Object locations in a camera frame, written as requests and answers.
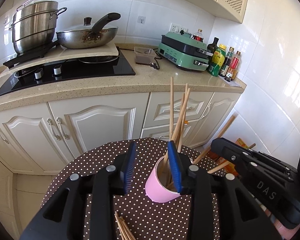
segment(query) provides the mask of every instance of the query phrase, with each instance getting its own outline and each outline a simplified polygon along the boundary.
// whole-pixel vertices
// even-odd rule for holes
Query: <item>bottle cap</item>
[[[223,45],[223,44],[220,44],[220,45],[219,45],[219,48],[222,48],[222,49],[226,50],[227,46],[225,46],[225,45]]]

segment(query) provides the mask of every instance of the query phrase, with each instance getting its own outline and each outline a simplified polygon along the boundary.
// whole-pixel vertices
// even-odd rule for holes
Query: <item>silver screw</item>
[[[191,171],[197,171],[197,170],[199,170],[199,167],[197,165],[190,165],[189,166],[189,170],[191,170]]]
[[[72,174],[70,175],[70,179],[71,179],[71,180],[77,180],[77,179],[79,179],[79,174],[78,174],[78,173],[72,173]]]
[[[116,169],[116,167],[114,165],[109,165],[106,167],[106,171],[109,171],[109,172],[115,171],[115,169]]]
[[[228,180],[234,180],[235,176],[232,173],[227,173],[226,174],[226,179]]]

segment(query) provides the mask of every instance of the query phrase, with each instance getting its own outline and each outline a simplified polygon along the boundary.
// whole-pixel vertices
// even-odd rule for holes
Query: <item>brown tablecloth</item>
[[[114,196],[114,210],[124,217],[129,228],[137,240],[167,240],[186,239],[188,218],[191,207],[191,196],[183,195],[167,203],[154,203],[145,193],[145,183],[156,161],[165,154],[167,142],[153,138],[134,140],[137,143],[137,157],[131,192],[126,196]],[[118,141],[105,144],[82,154],[70,162],[50,184],[42,201],[42,206],[52,194],[72,173],[81,176],[91,175],[111,164],[114,158],[128,150],[129,141]],[[199,152],[182,147],[182,153],[189,155],[193,160]],[[205,157],[198,166],[210,170],[216,163]],[[224,176],[224,170],[217,171],[215,175]],[[89,240],[90,203],[91,195],[87,197],[86,218],[84,225],[84,240]],[[214,206],[214,235],[219,239],[219,219],[217,197],[213,194]],[[117,239],[121,239],[117,228]]]

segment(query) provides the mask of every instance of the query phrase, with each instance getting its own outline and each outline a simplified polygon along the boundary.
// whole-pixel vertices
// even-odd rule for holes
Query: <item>green electric grill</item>
[[[178,68],[197,71],[205,71],[213,56],[205,43],[174,32],[162,35],[158,53]]]

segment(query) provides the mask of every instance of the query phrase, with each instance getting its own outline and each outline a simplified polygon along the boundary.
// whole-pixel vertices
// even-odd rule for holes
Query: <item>stainless steel pot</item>
[[[92,28],[91,17],[84,19],[84,25],[75,26],[70,30],[56,32],[59,43],[68,49],[86,49],[107,44],[116,36],[118,27],[105,25],[120,19],[118,13],[109,13],[95,23]]]
[[[58,15],[65,12],[66,7],[59,10],[36,12],[12,23],[12,42],[16,53],[49,44],[54,36]]]
[[[32,2],[33,0],[28,0],[24,2],[17,8],[17,12],[13,15],[12,23],[19,21],[20,19],[43,11],[55,11],[58,10],[59,3],[56,1],[39,1],[32,3],[26,6],[28,3]]]

